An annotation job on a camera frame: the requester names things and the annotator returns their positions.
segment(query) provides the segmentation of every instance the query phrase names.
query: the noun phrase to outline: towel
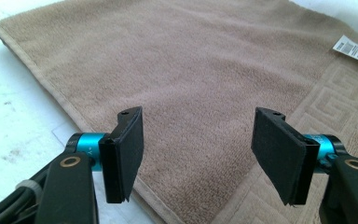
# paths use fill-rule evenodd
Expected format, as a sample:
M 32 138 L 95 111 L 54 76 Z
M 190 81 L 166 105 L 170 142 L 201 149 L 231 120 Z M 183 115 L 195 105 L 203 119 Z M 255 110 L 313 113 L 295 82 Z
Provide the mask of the towel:
M 283 206 L 250 149 L 255 108 L 358 156 L 358 34 L 285 0 L 76 0 L 0 21 L 0 38 L 83 132 L 144 108 L 133 195 L 156 222 L 318 223 L 326 175 Z

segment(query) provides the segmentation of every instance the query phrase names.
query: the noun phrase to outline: barcode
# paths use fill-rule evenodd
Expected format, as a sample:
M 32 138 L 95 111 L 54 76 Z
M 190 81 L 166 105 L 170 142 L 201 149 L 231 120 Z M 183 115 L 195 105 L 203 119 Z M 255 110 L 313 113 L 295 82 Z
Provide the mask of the barcode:
M 344 48 L 342 49 L 343 53 L 349 54 L 351 52 L 351 50 L 353 49 L 354 45 L 350 44 L 350 43 L 346 43 Z

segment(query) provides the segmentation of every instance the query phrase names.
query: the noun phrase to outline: brown towel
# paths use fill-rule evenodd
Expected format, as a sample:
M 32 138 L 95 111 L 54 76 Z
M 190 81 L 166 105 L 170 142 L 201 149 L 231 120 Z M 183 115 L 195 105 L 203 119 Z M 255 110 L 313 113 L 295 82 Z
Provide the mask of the brown towel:
M 168 223 L 318 222 L 284 207 L 250 149 L 256 106 L 358 156 L 358 62 L 345 24 L 284 0 L 79 0 L 0 21 L 0 38 L 84 132 L 144 108 L 136 193 Z

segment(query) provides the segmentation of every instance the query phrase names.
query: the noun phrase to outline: fabric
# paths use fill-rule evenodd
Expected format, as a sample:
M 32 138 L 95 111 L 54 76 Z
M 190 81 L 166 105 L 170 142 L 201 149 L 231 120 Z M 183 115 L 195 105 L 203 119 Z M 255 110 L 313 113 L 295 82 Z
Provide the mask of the fabric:
M 158 222 L 319 222 L 325 175 L 283 206 L 250 143 L 255 108 L 358 156 L 358 62 L 345 24 L 284 0 L 79 0 L 0 21 L 0 38 L 83 132 L 144 108 L 135 195 Z

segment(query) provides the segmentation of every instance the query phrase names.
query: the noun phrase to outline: barcode label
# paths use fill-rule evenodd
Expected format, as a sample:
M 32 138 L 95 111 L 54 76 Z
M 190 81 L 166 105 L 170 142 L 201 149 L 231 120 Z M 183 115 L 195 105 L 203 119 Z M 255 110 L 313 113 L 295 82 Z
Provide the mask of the barcode label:
M 333 47 L 334 50 L 358 60 L 358 44 L 343 35 Z

